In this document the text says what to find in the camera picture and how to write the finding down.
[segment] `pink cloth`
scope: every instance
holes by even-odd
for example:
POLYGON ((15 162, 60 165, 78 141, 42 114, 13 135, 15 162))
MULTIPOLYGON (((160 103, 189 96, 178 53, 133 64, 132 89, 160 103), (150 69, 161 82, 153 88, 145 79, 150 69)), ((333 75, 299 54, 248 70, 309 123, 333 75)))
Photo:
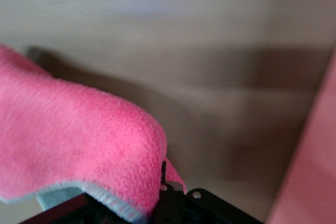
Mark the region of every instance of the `pink cloth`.
MULTIPOLYGON (((148 217, 158 201, 166 160, 158 122, 122 98, 55 79, 5 46, 0 146, 3 201, 76 186, 128 221, 148 217)), ((170 162, 166 179, 183 184, 170 162)))
POLYGON ((268 224, 336 223, 336 53, 268 224))

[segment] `screw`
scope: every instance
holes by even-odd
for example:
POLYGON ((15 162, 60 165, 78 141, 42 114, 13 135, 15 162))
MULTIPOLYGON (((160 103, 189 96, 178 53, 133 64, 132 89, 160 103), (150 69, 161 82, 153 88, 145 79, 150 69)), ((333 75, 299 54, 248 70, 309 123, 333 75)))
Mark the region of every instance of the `screw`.
POLYGON ((161 191, 167 191, 168 187, 166 185, 161 185, 160 190, 161 191))
POLYGON ((200 199, 201 198, 201 193, 199 192, 199 191, 195 191, 195 192, 193 192, 193 197, 195 198, 195 199, 200 199))

